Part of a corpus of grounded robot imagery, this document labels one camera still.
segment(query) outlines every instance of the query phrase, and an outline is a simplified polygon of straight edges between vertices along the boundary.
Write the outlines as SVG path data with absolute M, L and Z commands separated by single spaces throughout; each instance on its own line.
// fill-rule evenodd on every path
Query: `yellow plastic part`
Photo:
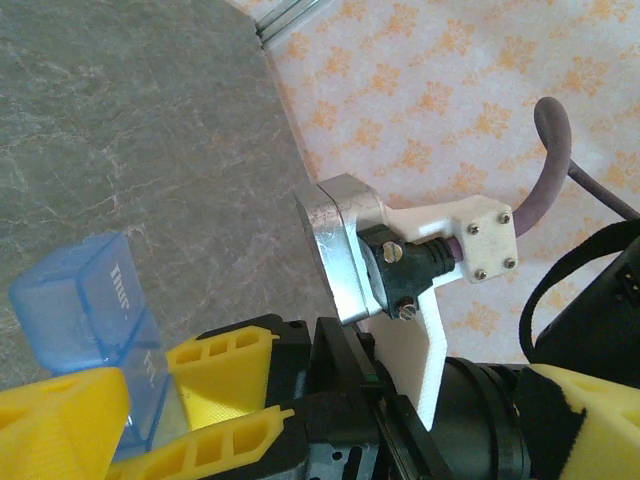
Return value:
M 193 480 L 259 461 L 293 410 L 275 406 L 190 432 L 111 466 L 106 480 Z
M 191 430 L 264 408 L 274 338 L 251 326 L 192 338 L 169 351 L 169 370 Z
M 0 478 L 103 479 L 128 414 L 127 385 L 117 368 L 0 392 Z
M 531 369 L 562 388 L 587 415 L 560 478 L 640 478 L 640 390 L 549 365 Z

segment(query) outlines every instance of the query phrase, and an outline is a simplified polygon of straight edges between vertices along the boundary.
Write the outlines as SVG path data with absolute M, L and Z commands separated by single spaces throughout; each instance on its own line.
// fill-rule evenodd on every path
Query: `gray marble surface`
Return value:
M 168 346 L 331 314 L 307 181 L 252 22 L 223 0 L 0 10 L 0 389 L 43 378 L 7 298 L 55 247 L 125 231 Z

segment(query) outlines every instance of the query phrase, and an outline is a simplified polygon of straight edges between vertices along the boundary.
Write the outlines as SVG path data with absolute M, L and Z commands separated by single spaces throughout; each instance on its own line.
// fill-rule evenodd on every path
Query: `screw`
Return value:
M 402 247 L 395 242 L 385 242 L 382 245 L 384 261 L 395 263 L 402 258 Z
M 400 300 L 400 302 L 398 302 L 398 307 L 398 317 L 400 317 L 400 320 L 404 320 L 405 322 L 413 320 L 416 313 L 418 313 L 416 304 L 413 302 L 413 299 L 409 297 Z

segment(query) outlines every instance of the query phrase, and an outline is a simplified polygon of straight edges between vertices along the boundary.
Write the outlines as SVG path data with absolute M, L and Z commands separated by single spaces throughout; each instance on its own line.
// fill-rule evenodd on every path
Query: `orange patterned wallpaper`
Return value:
M 267 54 L 314 181 L 350 172 L 397 208 L 474 193 L 517 206 L 544 158 L 533 105 L 553 95 L 572 120 L 574 158 L 640 207 L 638 24 L 630 0 L 332 0 Z M 517 271 L 438 290 L 451 352 L 522 360 L 517 322 L 529 293 L 615 220 L 567 181 L 521 239 Z M 606 263 L 548 293 L 534 330 Z

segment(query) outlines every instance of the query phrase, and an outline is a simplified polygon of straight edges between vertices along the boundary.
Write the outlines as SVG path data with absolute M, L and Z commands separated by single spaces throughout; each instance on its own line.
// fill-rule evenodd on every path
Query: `black strap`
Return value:
M 534 361 L 535 351 L 531 339 L 533 313 L 547 290 L 591 260 L 626 249 L 639 236 L 640 219 L 614 223 L 594 233 L 551 267 L 527 300 L 520 317 L 520 347 L 530 362 Z

